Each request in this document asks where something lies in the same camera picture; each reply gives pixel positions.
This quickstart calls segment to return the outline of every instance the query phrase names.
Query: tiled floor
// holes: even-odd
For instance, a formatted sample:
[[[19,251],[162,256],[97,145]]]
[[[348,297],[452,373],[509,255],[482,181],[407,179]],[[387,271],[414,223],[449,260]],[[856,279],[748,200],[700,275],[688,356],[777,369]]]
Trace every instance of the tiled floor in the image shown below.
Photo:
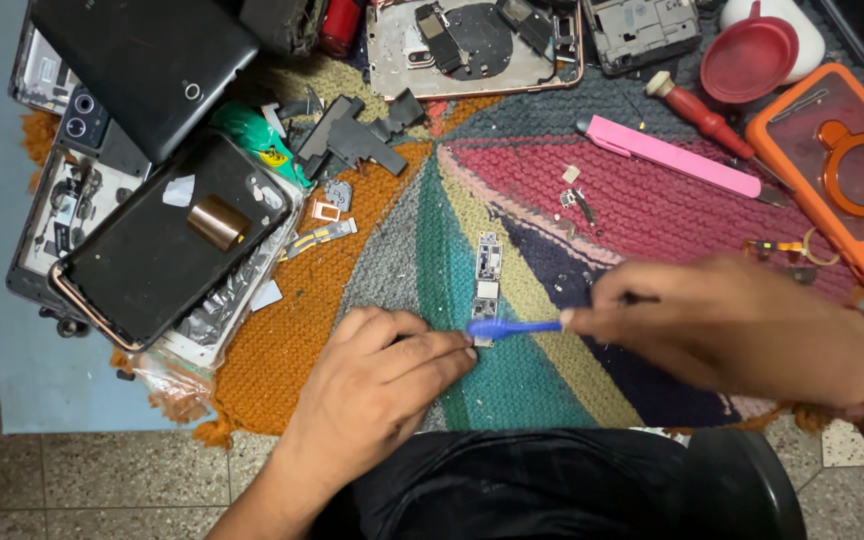
[[[840,426],[823,441],[790,417],[767,436],[798,490],[809,537],[864,539],[860,439]],[[275,441],[237,433],[226,453],[186,431],[0,434],[0,539],[202,538]]]

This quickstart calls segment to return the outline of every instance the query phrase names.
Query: blue toothbrush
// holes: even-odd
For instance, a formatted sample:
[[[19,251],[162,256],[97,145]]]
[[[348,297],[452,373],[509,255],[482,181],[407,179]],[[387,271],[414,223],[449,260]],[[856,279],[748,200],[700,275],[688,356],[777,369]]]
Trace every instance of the blue toothbrush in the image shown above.
[[[502,319],[485,319],[469,322],[465,331],[473,338],[502,339],[515,334],[561,332],[562,323],[559,321],[548,321],[544,323],[513,323]]]

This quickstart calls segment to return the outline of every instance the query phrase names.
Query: red plastic bowl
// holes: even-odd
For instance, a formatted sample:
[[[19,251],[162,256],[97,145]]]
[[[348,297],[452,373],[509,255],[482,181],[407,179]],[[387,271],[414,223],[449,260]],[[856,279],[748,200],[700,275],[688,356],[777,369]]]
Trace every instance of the red plastic bowl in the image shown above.
[[[799,36],[778,17],[760,15],[753,2],[749,18],[715,37],[702,57],[702,86],[725,103],[761,98],[788,76],[799,56]]]

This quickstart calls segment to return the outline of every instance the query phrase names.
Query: pink pen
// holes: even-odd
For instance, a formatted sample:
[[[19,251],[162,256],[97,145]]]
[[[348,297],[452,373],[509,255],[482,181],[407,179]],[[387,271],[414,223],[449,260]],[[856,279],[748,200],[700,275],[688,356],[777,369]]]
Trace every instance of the pink pen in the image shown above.
[[[762,181],[754,176],[606,120],[601,116],[594,115],[591,120],[578,120],[575,123],[575,131],[588,137],[596,145],[621,156],[627,158],[637,156],[653,164],[678,171],[685,176],[712,184],[716,188],[775,207],[788,206],[788,199],[782,192],[762,185]]]

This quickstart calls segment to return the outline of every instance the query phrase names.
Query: orange phone case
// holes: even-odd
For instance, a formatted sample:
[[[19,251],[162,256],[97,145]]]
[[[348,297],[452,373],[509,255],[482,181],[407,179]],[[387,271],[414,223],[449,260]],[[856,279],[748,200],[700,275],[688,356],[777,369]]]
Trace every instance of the orange phone case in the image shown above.
[[[746,139],[864,285],[864,204],[839,178],[846,154],[864,147],[862,84],[839,63],[822,65],[754,117]],[[849,189],[864,197],[864,149],[855,155]]]

